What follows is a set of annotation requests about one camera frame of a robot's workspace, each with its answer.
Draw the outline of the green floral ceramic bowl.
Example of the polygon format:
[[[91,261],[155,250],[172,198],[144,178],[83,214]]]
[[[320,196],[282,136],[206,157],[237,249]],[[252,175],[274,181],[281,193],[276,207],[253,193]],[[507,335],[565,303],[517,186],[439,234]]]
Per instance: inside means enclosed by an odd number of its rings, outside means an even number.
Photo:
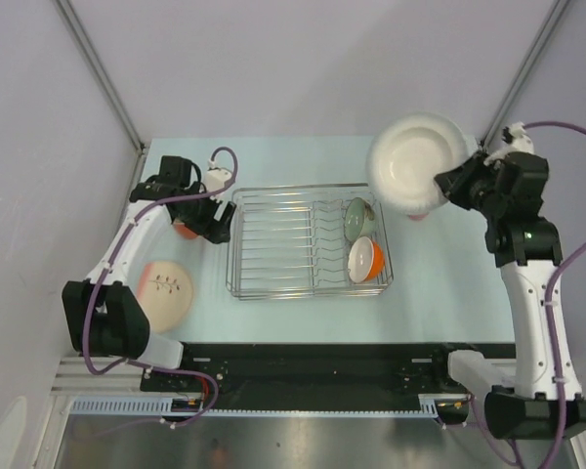
[[[371,204],[356,197],[349,204],[344,220],[344,233],[348,242],[362,236],[372,236],[377,228],[377,216]]]

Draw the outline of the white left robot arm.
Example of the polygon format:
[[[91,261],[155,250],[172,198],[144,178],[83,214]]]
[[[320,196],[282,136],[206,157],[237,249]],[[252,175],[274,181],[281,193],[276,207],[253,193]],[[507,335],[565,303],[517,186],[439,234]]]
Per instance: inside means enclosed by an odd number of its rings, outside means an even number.
[[[153,330],[135,282],[154,244],[176,222],[212,244],[230,242],[236,206],[223,196],[238,169],[219,163],[223,152],[235,155],[230,148],[216,148],[205,171],[187,158],[163,156],[157,173],[132,189],[124,221],[102,260],[84,279],[63,287],[71,344],[92,374],[109,371],[95,367],[94,357],[112,357],[115,365],[162,370],[163,380],[178,391],[194,383],[196,367],[183,358],[184,344]]]

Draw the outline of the pink beige leaf plate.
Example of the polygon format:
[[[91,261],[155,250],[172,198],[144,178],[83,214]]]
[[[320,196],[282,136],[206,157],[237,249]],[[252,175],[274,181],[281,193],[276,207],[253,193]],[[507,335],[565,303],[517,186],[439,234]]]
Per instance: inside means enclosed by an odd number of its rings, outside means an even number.
[[[188,315],[194,299],[194,286],[188,271],[172,261],[146,264],[137,287],[137,300],[150,329],[165,333],[177,327]]]

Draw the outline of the orange mug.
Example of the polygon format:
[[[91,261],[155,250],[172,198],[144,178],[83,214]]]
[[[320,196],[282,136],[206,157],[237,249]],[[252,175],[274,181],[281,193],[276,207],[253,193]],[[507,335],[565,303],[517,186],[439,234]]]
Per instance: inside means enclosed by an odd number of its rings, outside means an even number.
[[[180,237],[182,237],[184,239],[196,239],[196,238],[198,238],[198,234],[196,234],[194,231],[192,231],[191,229],[189,229],[183,223],[174,223],[173,224],[173,228],[174,228],[175,232]]]

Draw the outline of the white fluted plate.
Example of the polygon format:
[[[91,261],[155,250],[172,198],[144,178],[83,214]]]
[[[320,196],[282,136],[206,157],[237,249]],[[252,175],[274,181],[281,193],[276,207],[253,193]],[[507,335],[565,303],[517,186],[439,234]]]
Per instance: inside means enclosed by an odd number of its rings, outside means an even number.
[[[431,212],[446,203],[434,177],[463,164],[477,149],[474,137],[452,120],[414,112],[372,142],[367,181],[381,202],[403,215]]]

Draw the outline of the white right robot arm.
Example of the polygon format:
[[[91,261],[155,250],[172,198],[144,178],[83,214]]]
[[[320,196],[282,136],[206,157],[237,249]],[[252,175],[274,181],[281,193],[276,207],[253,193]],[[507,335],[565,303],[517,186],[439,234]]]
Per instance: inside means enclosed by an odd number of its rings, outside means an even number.
[[[557,296],[560,235],[539,213],[548,179],[549,164],[540,156],[512,151],[493,159],[483,150],[435,177],[450,202],[487,222],[486,248],[511,305],[516,372],[509,378],[481,353],[462,349],[434,363],[431,379],[443,392],[462,385],[482,399],[486,426],[498,440],[553,440],[586,431],[586,398]]]

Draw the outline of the orange bowl white inside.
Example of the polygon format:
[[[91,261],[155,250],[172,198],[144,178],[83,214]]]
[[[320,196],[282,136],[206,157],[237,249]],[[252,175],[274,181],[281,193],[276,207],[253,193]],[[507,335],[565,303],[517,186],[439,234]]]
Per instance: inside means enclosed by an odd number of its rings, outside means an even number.
[[[353,283],[375,279],[385,267],[385,257],[380,245],[368,236],[357,239],[348,257],[348,274]]]

